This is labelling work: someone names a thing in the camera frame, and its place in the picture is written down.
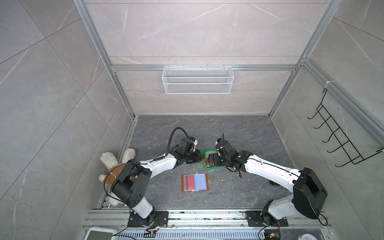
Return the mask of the green plastic card bin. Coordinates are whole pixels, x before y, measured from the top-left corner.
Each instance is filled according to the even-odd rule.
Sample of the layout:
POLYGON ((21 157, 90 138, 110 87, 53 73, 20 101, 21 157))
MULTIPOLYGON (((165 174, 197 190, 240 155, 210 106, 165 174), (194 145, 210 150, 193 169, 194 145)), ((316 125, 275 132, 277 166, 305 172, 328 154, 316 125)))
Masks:
POLYGON ((203 150, 204 163, 207 170, 223 167, 223 161, 216 149, 203 150))

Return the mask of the brown leather card holder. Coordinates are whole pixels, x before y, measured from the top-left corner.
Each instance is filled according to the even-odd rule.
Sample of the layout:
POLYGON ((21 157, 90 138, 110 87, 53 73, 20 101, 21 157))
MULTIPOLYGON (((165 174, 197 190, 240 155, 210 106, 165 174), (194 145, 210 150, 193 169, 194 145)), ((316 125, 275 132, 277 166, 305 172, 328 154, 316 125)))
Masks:
MULTIPOLYGON (((207 173, 201 173, 201 174, 189 174, 195 176, 195 190, 191 192, 205 192, 210 189, 209 187, 209 179, 207 173)), ((181 192, 182 193, 190 193, 190 192, 184 192, 183 191, 183 175, 181 176, 181 192)))

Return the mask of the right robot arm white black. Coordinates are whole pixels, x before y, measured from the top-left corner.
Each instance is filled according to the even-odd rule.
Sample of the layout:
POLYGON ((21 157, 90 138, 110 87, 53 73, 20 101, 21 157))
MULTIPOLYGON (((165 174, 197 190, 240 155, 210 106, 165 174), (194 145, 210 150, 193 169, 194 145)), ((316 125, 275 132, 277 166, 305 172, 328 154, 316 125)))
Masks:
POLYGON ((242 172, 254 174, 290 191, 291 195, 266 203, 260 213, 260 220, 266 226, 298 214, 321 221, 321 210, 328 192, 313 170, 291 169, 266 161, 248 151, 237 152, 223 138, 217 140, 215 148, 219 164, 231 172, 238 172, 239 177, 242 177, 242 172))

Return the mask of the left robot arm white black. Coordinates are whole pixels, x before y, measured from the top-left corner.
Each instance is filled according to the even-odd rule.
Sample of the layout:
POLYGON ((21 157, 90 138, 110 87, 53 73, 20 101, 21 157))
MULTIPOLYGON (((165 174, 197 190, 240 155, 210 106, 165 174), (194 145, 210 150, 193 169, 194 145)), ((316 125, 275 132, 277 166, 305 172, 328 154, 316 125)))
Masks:
POLYGON ((111 168, 103 184, 111 186, 112 199, 127 205, 142 219, 155 214, 155 208, 145 198, 150 179, 172 170, 182 164, 194 164, 202 160, 198 141, 193 137, 184 137, 178 145, 166 150, 166 153, 141 162, 127 162, 111 168))

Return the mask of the stack of cards in bin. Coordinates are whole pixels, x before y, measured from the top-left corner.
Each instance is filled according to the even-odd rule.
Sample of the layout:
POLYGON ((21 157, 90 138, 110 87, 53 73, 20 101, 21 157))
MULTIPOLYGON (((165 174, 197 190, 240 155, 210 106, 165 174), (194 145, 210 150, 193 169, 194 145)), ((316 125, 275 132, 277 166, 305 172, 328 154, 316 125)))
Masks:
POLYGON ((205 165, 207 169, 221 166, 221 157, 216 151, 206 151, 204 153, 205 165))

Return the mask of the white teddy bear brown shirt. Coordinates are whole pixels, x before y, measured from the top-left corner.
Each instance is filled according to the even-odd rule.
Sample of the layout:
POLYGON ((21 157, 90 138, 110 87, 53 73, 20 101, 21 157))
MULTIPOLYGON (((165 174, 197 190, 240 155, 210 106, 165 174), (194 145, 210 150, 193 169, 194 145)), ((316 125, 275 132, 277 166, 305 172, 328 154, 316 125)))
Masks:
POLYGON ((113 182, 116 180, 117 176, 122 171, 124 164, 133 160, 135 157, 136 157, 135 149, 126 149, 123 154, 122 162, 119 164, 117 158, 113 153, 111 152, 103 153, 100 157, 100 160, 111 173, 109 173, 108 175, 101 174, 99 176, 99 181, 108 186, 112 185, 113 182))

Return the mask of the white tablet device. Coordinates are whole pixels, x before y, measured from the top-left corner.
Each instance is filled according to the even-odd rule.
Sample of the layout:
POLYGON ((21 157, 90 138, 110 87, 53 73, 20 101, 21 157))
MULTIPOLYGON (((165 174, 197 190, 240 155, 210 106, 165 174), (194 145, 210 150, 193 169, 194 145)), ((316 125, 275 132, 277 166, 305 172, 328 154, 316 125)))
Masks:
POLYGON ((91 227, 85 237, 84 240, 118 240, 117 230, 108 229, 108 228, 100 228, 100 227, 91 227))

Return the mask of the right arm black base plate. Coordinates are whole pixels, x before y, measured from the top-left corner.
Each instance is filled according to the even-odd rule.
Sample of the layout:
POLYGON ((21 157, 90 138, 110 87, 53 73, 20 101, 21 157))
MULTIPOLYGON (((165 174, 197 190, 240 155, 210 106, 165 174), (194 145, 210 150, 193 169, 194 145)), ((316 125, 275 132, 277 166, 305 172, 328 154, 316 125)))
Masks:
POLYGON ((262 211, 246 211, 246 220, 248 221, 249 227, 288 227, 287 218, 280 220, 275 219, 269 213, 263 213, 262 211))

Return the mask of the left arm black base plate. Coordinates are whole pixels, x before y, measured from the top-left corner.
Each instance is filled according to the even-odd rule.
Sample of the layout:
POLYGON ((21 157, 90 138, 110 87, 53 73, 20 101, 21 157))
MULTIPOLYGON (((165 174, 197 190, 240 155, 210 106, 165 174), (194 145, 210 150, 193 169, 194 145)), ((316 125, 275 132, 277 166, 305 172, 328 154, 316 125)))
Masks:
POLYGON ((128 228, 155 228, 155 227, 167 227, 169 219, 169 212, 167 211, 155 211, 151 212, 146 218, 142 218, 136 212, 131 212, 128 228))

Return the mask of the aluminium front rail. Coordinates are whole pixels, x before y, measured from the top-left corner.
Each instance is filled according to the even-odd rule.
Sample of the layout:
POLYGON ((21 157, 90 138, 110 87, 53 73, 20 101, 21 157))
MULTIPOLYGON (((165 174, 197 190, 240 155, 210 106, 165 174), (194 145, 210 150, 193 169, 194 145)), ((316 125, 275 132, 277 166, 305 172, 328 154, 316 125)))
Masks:
MULTIPOLYGON (((154 226, 171 229, 181 228, 262 228, 261 211, 258 209, 213 209, 213 210, 160 210, 154 226)), ((81 226, 115 227, 123 229, 131 225, 141 227, 140 218, 126 209, 89 210, 81 220, 81 226)))

